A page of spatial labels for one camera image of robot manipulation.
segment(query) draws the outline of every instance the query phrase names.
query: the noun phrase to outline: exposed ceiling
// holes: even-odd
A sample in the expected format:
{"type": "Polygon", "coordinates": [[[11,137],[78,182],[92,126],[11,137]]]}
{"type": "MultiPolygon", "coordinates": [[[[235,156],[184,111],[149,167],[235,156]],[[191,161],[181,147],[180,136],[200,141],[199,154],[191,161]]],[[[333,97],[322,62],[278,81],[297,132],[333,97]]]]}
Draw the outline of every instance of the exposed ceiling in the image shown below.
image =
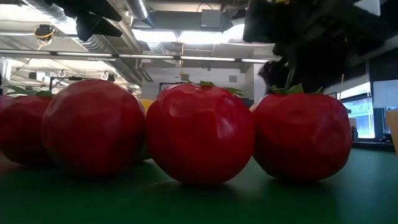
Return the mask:
{"type": "MultiPolygon", "coordinates": [[[[127,12],[125,0],[109,0],[113,7],[123,16],[123,21],[127,27],[131,22],[129,13],[127,12]]],[[[229,0],[212,0],[208,1],[208,4],[202,3],[201,1],[148,1],[151,10],[153,11],[184,11],[184,12],[196,12],[202,9],[210,9],[211,7],[215,10],[228,10],[235,7],[247,4],[248,1],[229,1],[229,0]]],[[[0,48],[2,49],[24,49],[24,50],[37,50],[41,45],[41,41],[38,40],[34,35],[33,31],[38,28],[40,24],[51,25],[50,19],[43,15],[35,12],[27,6],[17,5],[2,5],[2,13],[0,14],[0,32],[15,32],[24,33],[25,35],[1,35],[0,34],[0,48]]],[[[149,50],[145,42],[137,42],[130,30],[124,30],[123,38],[120,37],[106,37],[106,41],[111,44],[116,52],[120,53],[132,53],[133,50],[149,50]]],[[[272,56],[270,47],[264,46],[239,46],[233,44],[185,44],[184,55],[192,56],[219,56],[219,57],[259,57],[254,55],[255,48],[263,48],[268,50],[267,56],[272,56]]],[[[73,52],[86,52],[80,44],[74,41],[72,38],[61,37],[56,35],[50,44],[41,48],[42,50],[53,50],[53,51],[73,51],[73,52]]],[[[171,54],[181,54],[181,46],[165,43],[165,49],[171,54]]],[[[18,68],[24,66],[29,58],[15,58],[12,61],[13,73],[18,68]]],[[[137,66],[135,60],[126,60],[126,63],[134,68],[137,66]]],[[[166,61],[154,60],[151,62],[144,63],[146,67],[179,67],[180,62],[169,63],[166,61]]],[[[184,67],[193,68],[240,68],[246,70],[248,65],[240,63],[223,63],[223,62],[201,62],[201,61],[189,61],[184,63],[184,67]]],[[[105,71],[115,71],[115,69],[108,63],[97,62],[86,62],[77,61],[76,63],[67,62],[65,60],[30,60],[27,65],[24,66],[26,70],[46,70],[51,72],[57,72],[65,70],[70,74],[81,75],[85,71],[95,71],[100,75],[105,71]]],[[[25,73],[20,71],[20,78],[25,73]]],[[[127,83],[123,78],[117,78],[118,83],[127,83]]]]}

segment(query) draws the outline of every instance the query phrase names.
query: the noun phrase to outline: red tomato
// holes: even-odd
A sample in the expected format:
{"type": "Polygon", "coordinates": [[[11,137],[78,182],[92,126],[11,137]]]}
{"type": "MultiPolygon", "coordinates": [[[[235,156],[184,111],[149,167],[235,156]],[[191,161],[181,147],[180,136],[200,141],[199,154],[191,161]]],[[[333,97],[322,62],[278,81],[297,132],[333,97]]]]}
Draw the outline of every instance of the red tomato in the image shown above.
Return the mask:
{"type": "Polygon", "coordinates": [[[345,107],[327,95],[267,95],[254,109],[254,158],[271,176],[316,181],[344,167],[351,150],[345,107]]]}
{"type": "Polygon", "coordinates": [[[26,166],[52,164],[40,137],[42,116],[51,97],[1,97],[0,150],[11,161],[26,166]]]}
{"type": "Polygon", "coordinates": [[[75,175],[113,175],[125,169],[144,140],[138,100],[104,80],[85,80],[59,92],[43,116],[42,139],[56,163],[75,175]]]}
{"type": "Polygon", "coordinates": [[[147,113],[147,146],[172,178],[221,184],[246,165],[254,118],[236,96],[216,86],[181,84],[158,95],[147,113]]]}

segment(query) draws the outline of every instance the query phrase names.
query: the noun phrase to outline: green table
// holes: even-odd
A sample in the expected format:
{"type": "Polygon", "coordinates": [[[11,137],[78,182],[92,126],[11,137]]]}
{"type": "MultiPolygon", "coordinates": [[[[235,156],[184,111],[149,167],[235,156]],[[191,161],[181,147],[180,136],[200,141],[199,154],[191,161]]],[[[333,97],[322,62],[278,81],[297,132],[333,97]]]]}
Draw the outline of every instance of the green table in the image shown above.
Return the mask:
{"type": "Polygon", "coordinates": [[[213,189],[181,185],[152,161],[82,181],[0,159],[0,223],[398,223],[398,158],[354,149],[341,172],[306,186],[281,184],[251,160],[213,189]]]}

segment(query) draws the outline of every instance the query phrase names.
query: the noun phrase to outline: ceiling pipe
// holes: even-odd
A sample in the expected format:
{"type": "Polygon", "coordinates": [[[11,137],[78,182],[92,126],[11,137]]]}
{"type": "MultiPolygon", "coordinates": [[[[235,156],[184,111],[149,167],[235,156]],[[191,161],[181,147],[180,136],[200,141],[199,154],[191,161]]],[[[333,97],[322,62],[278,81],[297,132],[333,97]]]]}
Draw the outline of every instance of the ceiling pipe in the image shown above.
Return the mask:
{"type": "MultiPolygon", "coordinates": [[[[56,28],[66,34],[76,34],[76,22],[63,13],[63,9],[52,4],[49,6],[43,0],[22,0],[33,10],[47,16],[56,28]]],[[[108,41],[100,35],[94,35],[84,42],[77,38],[72,38],[89,52],[93,53],[116,53],[115,49],[108,41]]],[[[118,73],[128,82],[141,84],[141,76],[131,69],[122,59],[105,62],[114,67],[118,73]]]]}
{"type": "Polygon", "coordinates": [[[134,19],[144,20],[149,16],[149,5],[145,0],[126,0],[127,8],[134,19]]]}

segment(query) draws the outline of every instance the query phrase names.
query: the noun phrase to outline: ceiling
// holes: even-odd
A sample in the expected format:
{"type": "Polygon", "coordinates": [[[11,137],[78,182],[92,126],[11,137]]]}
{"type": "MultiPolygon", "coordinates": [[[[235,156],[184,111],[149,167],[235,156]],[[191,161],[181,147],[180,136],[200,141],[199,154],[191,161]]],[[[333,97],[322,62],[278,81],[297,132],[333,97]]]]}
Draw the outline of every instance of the ceiling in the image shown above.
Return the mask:
{"type": "MultiPolygon", "coordinates": [[[[129,27],[131,18],[127,12],[125,0],[109,0],[113,7],[123,16],[124,27],[129,27]]],[[[247,0],[229,1],[229,0],[209,0],[207,4],[201,1],[192,0],[174,0],[174,1],[148,1],[153,11],[184,11],[196,12],[202,9],[209,9],[210,6],[215,10],[228,10],[248,3],[247,0]]],[[[50,19],[40,13],[37,13],[27,6],[17,6],[11,4],[1,5],[0,14],[0,49],[22,49],[37,50],[42,42],[32,35],[33,31],[41,24],[52,25],[50,19]],[[13,33],[15,35],[5,35],[5,33],[13,33]]],[[[139,42],[134,34],[127,28],[121,29],[121,24],[117,24],[118,28],[123,31],[123,36],[106,37],[107,43],[112,46],[115,52],[119,53],[140,53],[143,50],[150,50],[145,42],[139,42]]],[[[73,38],[62,37],[62,32],[57,31],[51,43],[41,47],[41,50],[51,51],[69,51],[69,52],[86,52],[87,50],[78,44],[73,38]]],[[[181,54],[182,47],[173,43],[164,43],[165,49],[170,54],[181,54]]],[[[213,56],[213,57],[273,57],[272,46],[266,45],[238,45],[238,44],[185,44],[183,47],[184,55],[192,56],[213,56]],[[262,49],[264,54],[255,54],[255,49],[262,49]]],[[[49,84],[28,78],[29,72],[50,72],[53,76],[64,71],[67,75],[75,75],[88,78],[104,78],[104,73],[115,73],[115,83],[127,88],[134,86],[131,81],[126,81],[123,75],[110,63],[99,61],[76,61],[61,59],[34,59],[34,58],[9,58],[12,63],[11,83],[20,85],[35,84],[34,88],[46,88],[49,84]]],[[[146,67],[172,68],[180,67],[180,62],[170,62],[162,60],[146,61],[145,63],[136,63],[133,59],[124,61],[132,72],[136,70],[144,70],[146,67]]],[[[236,68],[247,70],[248,64],[241,63],[223,63],[223,62],[202,62],[202,61],[186,61],[184,67],[192,68],[236,68]]]]}

